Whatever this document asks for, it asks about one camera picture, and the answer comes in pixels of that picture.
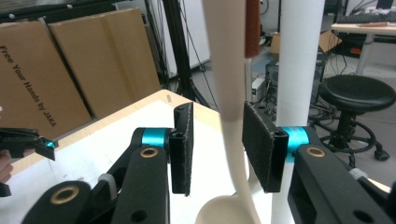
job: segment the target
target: stool leg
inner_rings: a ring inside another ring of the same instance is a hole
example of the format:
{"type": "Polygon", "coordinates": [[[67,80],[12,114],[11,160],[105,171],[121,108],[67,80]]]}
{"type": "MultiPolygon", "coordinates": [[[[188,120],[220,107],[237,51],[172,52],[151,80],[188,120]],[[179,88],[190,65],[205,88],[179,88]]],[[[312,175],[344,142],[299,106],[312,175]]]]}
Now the stool leg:
{"type": "Polygon", "coordinates": [[[352,168],[356,168],[356,160],[355,160],[355,153],[349,151],[349,166],[352,168]]]}
{"type": "Polygon", "coordinates": [[[337,131],[335,132],[334,137],[329,141],[329,145],[337,148],[349,148],[347,142],[350,141],[351,119],[351,115],[346,112],[341,112],[337,131]]]}
{"type": "Polygon", "coordinates": [[[390,155],[388,152],[382,149],[382,145],[379,142],[375,143],[374,157],[378,161],[386,161],[389,159],[390,155]]]}

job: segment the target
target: white table surface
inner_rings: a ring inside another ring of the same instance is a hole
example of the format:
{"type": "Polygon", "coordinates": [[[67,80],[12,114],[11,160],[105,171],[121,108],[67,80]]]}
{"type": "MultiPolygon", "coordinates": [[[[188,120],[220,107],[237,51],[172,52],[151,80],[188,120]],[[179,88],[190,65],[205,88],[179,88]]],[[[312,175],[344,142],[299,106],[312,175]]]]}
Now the white table surface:
{"type": "MultiPolygon", "coordinates": [[[[234,193],[222,134],[197,116],[202,115],[194,114],[191,195],[184,197],[170,193],[171,223],[194,223],[207,201],[234,193]]],[[[129,146],[137,127],[174,127],[173,107],[155,101],[57,151],[56,161],[40,160],[12,176],[8,181],[12,196],[0,198],[0,223],[21,223],[37,199],[63,181],[82,180],[93,187],[97,177],[105,173],[129,146]]],[[[254,201],[262,223],[270,223],[272,195],[259,193],[254,201]]]]}

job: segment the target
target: equipment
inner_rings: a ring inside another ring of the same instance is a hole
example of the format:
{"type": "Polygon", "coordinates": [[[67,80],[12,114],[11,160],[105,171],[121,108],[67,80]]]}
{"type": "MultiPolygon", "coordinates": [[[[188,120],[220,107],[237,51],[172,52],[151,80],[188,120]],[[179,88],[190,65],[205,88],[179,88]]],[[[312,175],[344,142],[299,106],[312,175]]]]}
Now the equipment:
{"type": "MultiPolygon", "coordinates": [[[[312,94],[311,94],[311,104],[315,104],[318,101],[318,86],[323,77],[323,71],[326,67],[326,55],[318,54],[317,63],[315,66],[315,74],[314,81],[312,85],[312,94]]],[[[276,103],[276,95],[277,95],[277,81],[278,81],[278,73],[279,73],[279,57],[275,56],[275,58],[265,65],[265,82],[266,85],[269,86],[269,94],[266,96],[268,98],[274,97],[274,99],[267,99],[269,102],[276,103]]]]}
{"type": "Polygon", "coordinates": [[[169,223],[172,191],[190,194],[192,103],[174,110],[175,129],[138,128],[131,144],[97,185],[67,181],[47,190],[23,223],[169,223]]]}
{"type": "MultiPolygon", "coordinates": [[[[55,161],[54,149],[58,146],[40,136],[36,129],[0,128],[0,151],[5,150],[13,159],[23,158],[26,149],[34,149],[43,157],[55,161]]],[[[0,183],[0,197],[11,195],[9,186],[0,183]]]]}
{"type": "Polygon", "coordinates": [[[393,0],[378,0],[375,8],[388,9],[392,8],[393,0]]]}
{"type": "MultiPolygon", "coordinates": [[[[136,129],[131,145],[92,190],[83,182],[63,182],[39,199],[23,223],[169,223],[166,163],[170,159],[173,192],[188,195],[193,145],[192,104],[174,113],[173,130],[136,129]]],[[[296,223],[395,221],[396,188],[387,194],[355,175],[356,169],[348,172],[312,129],[277,128],[260,105],[245,103],[243,142],[266,192],[280,191],[285,157],[295,158],[289,204],[296,223]]]]}
{"type": "Polygon", "coordinates": [[[324,147],[313,129],[276,128],[259,105],[245,103],[245,121],[245,150],[264,191],[280,191],[285,147],[287,160],[295,159],[288,197],[295,223],[396,223],[396,183],[390,194],[378,189],[324,147]]]}

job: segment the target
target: keyboard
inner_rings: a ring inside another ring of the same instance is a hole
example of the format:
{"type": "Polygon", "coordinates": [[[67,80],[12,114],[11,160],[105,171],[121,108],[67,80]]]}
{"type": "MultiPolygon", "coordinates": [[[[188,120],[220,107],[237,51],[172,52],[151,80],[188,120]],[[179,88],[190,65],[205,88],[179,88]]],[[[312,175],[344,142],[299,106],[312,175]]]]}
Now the keyboard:
{"type": "Polygon", "coordinates": [[[369,23],[380,21],[396,22],[396,11],[390,11],[388,14],[361,13],[337,18],[337,23],[369,23]]]}

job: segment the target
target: desk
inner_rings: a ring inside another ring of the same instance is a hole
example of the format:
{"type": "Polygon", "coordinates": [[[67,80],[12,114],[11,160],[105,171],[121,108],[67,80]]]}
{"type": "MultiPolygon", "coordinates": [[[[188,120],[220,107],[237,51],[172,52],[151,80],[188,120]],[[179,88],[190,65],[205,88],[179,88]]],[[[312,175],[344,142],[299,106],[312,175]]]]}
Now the desk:
{"type": "MultiPolygon", "coordinates": [[[[12,196],[0,199],[0,223],[21,223],[37,199],[60,182],[83,180],[93,187],[97,177],[129,146],[135,128],[173,127],[174,107],[187,102],[170,91],[158,91],[61,139],[56,161],[31,155],[15,162],[8,181],[12,196]]],[[[194,104],[191,195],[170,194],[171,223],[194,223],[207,201],[232,194],[219,113],[194,104]]],[[[271,199],[271,194],[264,193],[254,198],[262,223],[270,223],[271,199]]]]}
{"type": "Polygon", "coordinates": [[[359,59],[358,67],[356,69],[356,75],[360,76],[363,74],[364,66],[366,65],[367,59],[370,55],[375,35],[396,35],[396,26],[360,27],[359,24],[335,23],[332,25],[332,29],[345,33],[367,34],[363,43],[363,49],[361,50],[361,57],[359,59]]]}

